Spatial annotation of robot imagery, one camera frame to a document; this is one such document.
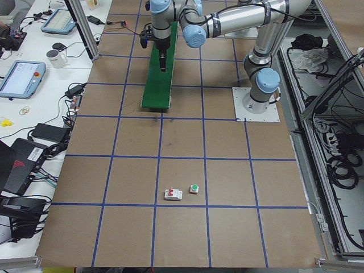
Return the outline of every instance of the red logo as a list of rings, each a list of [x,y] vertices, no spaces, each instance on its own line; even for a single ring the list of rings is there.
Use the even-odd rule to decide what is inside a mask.
[[[18,167],[25,167],[25,164],[21,161],[14,161],[14,165],[13,165],[13,168],[18,168]]]

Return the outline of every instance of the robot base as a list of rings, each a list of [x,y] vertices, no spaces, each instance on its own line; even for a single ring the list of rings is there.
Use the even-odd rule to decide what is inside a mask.
[[[258,30],[256,27],[247,28],[245,30],[239,30],[236,32],[231,32],[225,34],[225,38],[228,39],[247,39],[247,40],[255,40],[258,37]]]
[[[243,99],[247,93],[250,92],[251,88],[239,88],[233,87],[234,106],[235,106],[235,117],[237,121],[247,122],[279,122],[279,115],[277,106],[272,104],[263,114],[253,114],[245,109],[243,106]]]

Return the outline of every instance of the green board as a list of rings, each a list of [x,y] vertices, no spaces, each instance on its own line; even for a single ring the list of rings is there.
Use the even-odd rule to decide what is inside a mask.
[[[166,71],[159,68],[159,53],[153,47],[149,63],[146,87],[144,89],[142,108],[169,109],[171,106],[171,88],[173,66],[177,42],[177,22],[171,23],[171,47],[167,50]]]

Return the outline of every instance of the white robotic arm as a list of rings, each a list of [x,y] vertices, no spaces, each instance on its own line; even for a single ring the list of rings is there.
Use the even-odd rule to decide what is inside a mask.
[[[244,104],[248,111],[258,114],[265,111],[280,82],[278,73],[268,68],[273,49],[284,38],[279,34],[286,22],[300,16],[310,3],[311,0],[239,0],[235,6],[203,15],[201,0],[150,0],[146,8],[152,12],[152,23],[140,34],[140,42],[145,48],[148,40],[154,41],[160,69],[166,71],[171,22],[180,22],[183,37],[193,48],[201,47],[207,38],[261,26],[257,42],[244,61],[252,84]]]

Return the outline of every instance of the white table surface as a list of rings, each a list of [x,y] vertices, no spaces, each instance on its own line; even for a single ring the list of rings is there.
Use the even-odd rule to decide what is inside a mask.
[[[106,21],[112,0],[99,0],[96,9],[90,11],[85,1],[81,1],[85,15],[93,15]],[[48,10],[48,1],[35,0],[30,8],[28,15]],[[0,60],[0,76],[4,76],[9,67],[15,60],[43,61],[47,64],[47,70],[43,76],[42,82],[37,88],[35,94],[28,100],[14,99],[9,101],[7,98],[0,98],[0,117],[9,119],[14,124],[8,127],[0,126],[0,138],[15,133],[24,127],[32,127],[38,123],[43,123],[57,116],[58,100],[67,91],[69,84],[73,82],[87,82],[92,62],[89,60],[86,52],[79,58],[69,58],[68,65],[64,68],[53,68],[46,57],[47,51],[52,49],[52,45],[61,42],[68,46],[74,42],[80,42],[81,38],[75,28],[69,35],[46,34],[40,30],[40,23],[33,23],[25,28],[28,32],[19,51],[14,51],[12,56],[7,60]],[[103,25],[96,26],[90,23],[93,34],[101,33],[104,29]],[[74,46],[68,51],[70,55],[78,55],[83,50],[83,45]],[[61,116],[66,112],[66,106],[63,98],[59,105],[61,114],[58,119],[49,122],[49,125],[63,126]],[[28,106],[30,111],[26,115],[20,115],[19,111]],[[11,145],[16,138],[27,138],[29,129],[23,130],[14,136],[2,139],[7,145]],[[39,141],[44,144],[53,144],[45,140]],[[65,152],[61,153],[52,160],[48,160],[43,164],[43,168],[58,176],[61,170]],[[53,197],[55,189],[45,181],[33,182],[29,186],[25,195],[46,195]],[[11,196],[9,193],[2,192],[3,195]],[[30,239],[21,239],[18,243],[4,243],[0,245],[0,259],[25,258],[35,255],[38,248],[42,233],[38,233]]]

